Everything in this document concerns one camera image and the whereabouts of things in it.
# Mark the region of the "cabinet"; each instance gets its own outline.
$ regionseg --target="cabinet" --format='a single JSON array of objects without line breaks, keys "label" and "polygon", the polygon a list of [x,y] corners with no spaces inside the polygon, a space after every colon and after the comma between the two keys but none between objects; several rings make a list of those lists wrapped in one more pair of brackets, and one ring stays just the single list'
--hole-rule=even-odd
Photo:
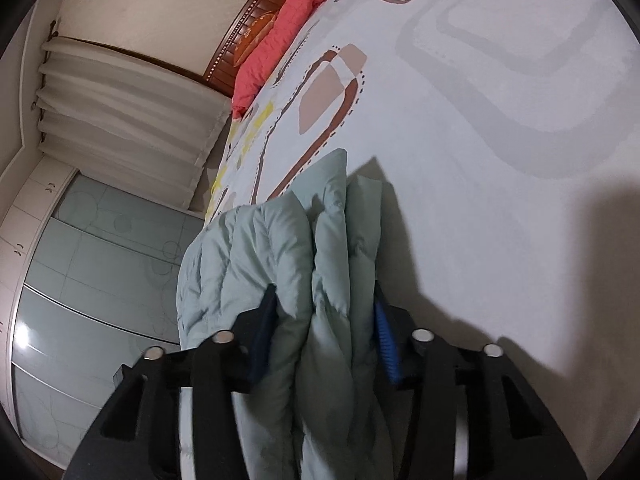
[{"label": "cabinet", "polygon": [[75,172],[44,156],[0,224],[0,403],[14,426],[10,360],[15,309],[40,234]]}]

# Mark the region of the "curtain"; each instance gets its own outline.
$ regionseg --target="curtain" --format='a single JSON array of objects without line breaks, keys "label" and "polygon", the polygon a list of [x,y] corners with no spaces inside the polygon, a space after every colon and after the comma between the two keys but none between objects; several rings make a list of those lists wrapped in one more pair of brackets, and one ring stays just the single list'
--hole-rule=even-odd
[{"label": "curtain", "polygon": [[95,180],[186,210],[230,100],[105,47],[58,37],[43,49],[40,149]]}]

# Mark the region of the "orange pillow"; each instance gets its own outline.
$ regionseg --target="orange pillow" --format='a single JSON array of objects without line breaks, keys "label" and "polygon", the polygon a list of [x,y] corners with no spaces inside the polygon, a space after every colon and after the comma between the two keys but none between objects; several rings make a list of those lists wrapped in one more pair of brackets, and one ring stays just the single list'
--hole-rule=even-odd
[{"label": "orange pillow", "polygon": [[234,66],[240,66],[258,43],[269,33],[276,22],[277,12],[266,12],[255,20],[244,33],[234,52]]}]

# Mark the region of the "wall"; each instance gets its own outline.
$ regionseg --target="wall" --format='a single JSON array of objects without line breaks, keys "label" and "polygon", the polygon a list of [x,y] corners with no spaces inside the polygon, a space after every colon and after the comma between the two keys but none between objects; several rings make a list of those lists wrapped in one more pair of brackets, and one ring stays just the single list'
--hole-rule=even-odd
[{"label": "wall", "polygon": [[31,110],[31,103],[40,86],[40,46],[61,2],[38,0],[0,60],[0,219],[42,158],[38,109]]},{"label": "wall", "polygon": [[202,74],[246,1],[64,0],[59,32]]}]

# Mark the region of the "headboard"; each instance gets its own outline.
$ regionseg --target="headboard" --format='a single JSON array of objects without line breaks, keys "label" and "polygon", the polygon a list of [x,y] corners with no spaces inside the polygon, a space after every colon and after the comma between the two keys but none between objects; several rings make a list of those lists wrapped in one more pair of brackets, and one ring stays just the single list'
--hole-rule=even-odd
[{"label": "headboard", "polygon": [[240,38],[257,18],[270,10],[279,10],[285,0],[248,0],[229,27],[204,73],[207,84],[231,97],[238,69],[233,67],[234,52]]}]

